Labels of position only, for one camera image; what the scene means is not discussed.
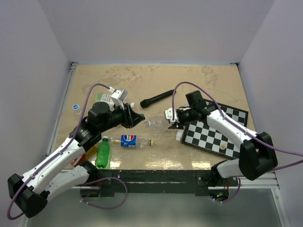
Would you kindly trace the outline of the clear plastic bottle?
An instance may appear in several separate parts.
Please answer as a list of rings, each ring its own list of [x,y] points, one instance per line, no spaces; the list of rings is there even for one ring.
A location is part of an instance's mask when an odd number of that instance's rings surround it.
[[[169,127],[165,117],[161,116],[154,116],[146,120],[143,124],[146,128],[153,129],[155,132],[166,131]]]

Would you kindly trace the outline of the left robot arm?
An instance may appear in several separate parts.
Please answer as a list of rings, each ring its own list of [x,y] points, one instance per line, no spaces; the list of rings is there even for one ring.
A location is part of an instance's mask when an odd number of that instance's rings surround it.
[[[97,102],[88,111],[62,145],[28,172],[8,178],[10,207],[16,204],[22,215],[32,218],[40,213],[52,197],[78,184],[94,185],[98,181],[96,168],[86,163],[66,177],[57,175],[74,159],[85,154],[101,140],[101,134],[119,125],[130,129],[145,120],[129,104],[113,111],[105,102]]]

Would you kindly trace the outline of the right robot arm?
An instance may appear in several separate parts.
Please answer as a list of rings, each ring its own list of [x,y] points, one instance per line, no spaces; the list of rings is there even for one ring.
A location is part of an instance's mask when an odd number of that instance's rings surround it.
[[[229,177],[244,176],[253,181],[278,165],[273,142],[266,132],[252,131],[221,110],[217,103],[207,104],[199,91],[186,94],[189,106],[183,110],[171,107],[164,112],[170,129],[179,129],[192,121],[200,121],[219,131],[240,151],[239,158],[212,167],[211,181],[223,185]]]

